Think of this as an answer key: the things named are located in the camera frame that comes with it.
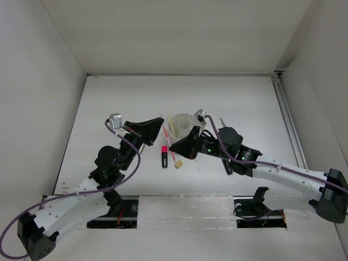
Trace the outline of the pink thin highlighter pen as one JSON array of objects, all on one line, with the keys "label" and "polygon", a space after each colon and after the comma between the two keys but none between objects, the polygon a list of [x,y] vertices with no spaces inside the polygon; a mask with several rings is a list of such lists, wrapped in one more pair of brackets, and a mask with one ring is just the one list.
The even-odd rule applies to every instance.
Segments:
[{"label": "pink thin highlighter pen", "polygon": [[[169,139],[169,135],[168,135],[168,132],[165,128],[164,125],[162,125],[162,129],[163,129],[163,132],[164,132],[164,135],[166,137],[166,140],[167,140],[167,146],[168,146],[168,150],[169,150],[169,147],[171,146],[171,143],[170,143],[170,139]],[[171,156],[172,156],[172,159],[173,159],[173,163],[174,163],[174,166],[176,164],[176,157],[175,157],[175,154],[169,150],[169,152],[171,153]]]}]

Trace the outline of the pink black highlighter marker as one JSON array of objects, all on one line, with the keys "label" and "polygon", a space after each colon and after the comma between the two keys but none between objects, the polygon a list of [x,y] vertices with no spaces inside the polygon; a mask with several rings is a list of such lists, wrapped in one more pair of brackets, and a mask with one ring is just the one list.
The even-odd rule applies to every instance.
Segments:
[{"label": "pink black highlighter marker", "polygon": [[167,146],[161,147],[161,165],[162,165],[162,168],[168,167],[168,147]]}]

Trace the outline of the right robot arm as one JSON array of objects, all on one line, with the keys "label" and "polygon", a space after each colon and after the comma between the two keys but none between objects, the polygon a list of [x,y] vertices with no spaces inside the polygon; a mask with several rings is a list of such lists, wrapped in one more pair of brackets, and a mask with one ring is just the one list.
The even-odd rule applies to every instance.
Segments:
[{"label": "right robot arm", "polygon": [[311,195],[309,205],[323,219],[344,223],[347,216],[347,181],[341,171],[309,171],[277,161],[258,160],[260,151],[242,144],[243,138],[232,127],[214,130],[216,136],[205,135],[195,126],[188,136],[170,146],[170,151],[188,159],[199,153],[229,160],[233,172],[259,177],[303,190]]}]

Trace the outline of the blue black highlighter marker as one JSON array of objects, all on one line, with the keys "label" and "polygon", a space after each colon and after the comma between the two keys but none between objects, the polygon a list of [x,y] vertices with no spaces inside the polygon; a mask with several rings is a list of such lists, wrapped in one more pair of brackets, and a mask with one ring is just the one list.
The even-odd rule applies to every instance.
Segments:
[{"label": "blue black highlighter marker", "polygon": [[223,166],[225,168],[226,174],[231,175],[233,173],[233,170],[232,170],[231,165],[230,165],[230,163],[231,163],[230,160],[223,159],[222,163],[223,163]]}]

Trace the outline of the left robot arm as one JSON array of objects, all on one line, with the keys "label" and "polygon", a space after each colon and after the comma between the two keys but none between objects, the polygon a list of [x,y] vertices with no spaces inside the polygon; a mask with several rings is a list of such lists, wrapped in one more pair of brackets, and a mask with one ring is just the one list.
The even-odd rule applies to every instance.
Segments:
[{"label": "left robot arm", "polygon": [[115,190],[127,179],[134,158],[143,145],[152,146],[163,125],[163,118],[125,122],[125,135],[119,148],[102,147],[95,160],[96,169],[66,195],[49,199],[36,213],[26,211],[17,223],[17,235],[31,260],[47,257],[56,244],[72,230],[99,216],[116,215],[123,203]]}]

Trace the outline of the tan eraser block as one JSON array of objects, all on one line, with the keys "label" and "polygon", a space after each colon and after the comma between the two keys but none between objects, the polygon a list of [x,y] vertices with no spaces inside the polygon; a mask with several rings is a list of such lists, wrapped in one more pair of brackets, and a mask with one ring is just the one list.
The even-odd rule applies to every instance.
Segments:
[{"label": "tan eraser block", "polygon": [[179,169],[182,165],[183,165],[183,162],[182,162],[181,160],[178,160],[178,161],[175,163],[175,168]]}]

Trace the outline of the aluminium rail on right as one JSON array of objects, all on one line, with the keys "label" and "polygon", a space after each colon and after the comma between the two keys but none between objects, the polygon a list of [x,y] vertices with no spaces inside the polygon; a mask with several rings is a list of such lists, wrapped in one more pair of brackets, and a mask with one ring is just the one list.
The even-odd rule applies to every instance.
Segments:
[{"label": "aluminium rail on right", "polygon": [[294,120],[292,118],[290,108],[288,106],[288,102],[285,97],[285,92],[282,88],[281,79],[279,77],[280,75],[281,75],[281,72],[276,71],[270,74],[270,78],[274,87],[274,91],[278,100],[280,111],[283,117],[285,128],[287,130],[287,133],[290,139],[290,143],[295,155],[297,165],[304,169],[308,169],[305,154],[303,152],[300,139],[294,124]]}]

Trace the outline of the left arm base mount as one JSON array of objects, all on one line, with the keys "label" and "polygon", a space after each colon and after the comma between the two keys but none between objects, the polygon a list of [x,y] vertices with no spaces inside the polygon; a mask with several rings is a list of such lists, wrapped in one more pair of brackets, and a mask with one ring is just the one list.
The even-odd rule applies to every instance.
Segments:
[{"label": "left arm base mount", "polygon": [[89,229],[136,229],[139,196],[121,196],[122,202],[110,207],[108,212],[86,224]]}]

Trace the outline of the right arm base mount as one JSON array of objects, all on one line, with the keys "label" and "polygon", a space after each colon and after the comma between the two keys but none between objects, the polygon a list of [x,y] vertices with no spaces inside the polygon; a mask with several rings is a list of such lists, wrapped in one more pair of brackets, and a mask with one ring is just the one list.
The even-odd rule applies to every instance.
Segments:
[{"label": "right arm base mount", "polygon": [[253,196],[234,196],[233,215],[237,228],[287,228],[283,209],[269,209],[265,204],[268,187],[259,187]]}]

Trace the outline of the white round divided container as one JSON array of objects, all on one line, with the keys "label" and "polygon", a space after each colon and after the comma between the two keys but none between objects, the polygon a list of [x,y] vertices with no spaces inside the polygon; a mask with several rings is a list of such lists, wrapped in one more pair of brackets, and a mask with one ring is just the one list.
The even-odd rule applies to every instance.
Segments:
[{"label": "white round divided container", "polygon": [[180,113],[176,114],[171,118],[174,128],[176,129],[177,138],[174,138],[172,135],[172,131],[170,129],[169,122],[167,124],[167,131],[169,135],[169,139],[172,144],[182,140],[191,132],[194,126],[200,126],[199,121],[191,114],[188,113]]}]

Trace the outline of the yellow thin highlighter pen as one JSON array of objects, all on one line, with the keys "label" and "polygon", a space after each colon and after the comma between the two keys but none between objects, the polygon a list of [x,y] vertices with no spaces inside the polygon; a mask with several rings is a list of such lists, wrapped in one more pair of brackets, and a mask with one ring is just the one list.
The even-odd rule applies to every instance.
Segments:
[{"label": "yellow thin highlighter pen", "polygon": [[177,138],[178,135],[176,134],[176,129],[174,128],[173,122],[171,120],[171,117],[169,116],[169,125],[170,125],[170,129],[172,131],[172,135],[174,138]]}]

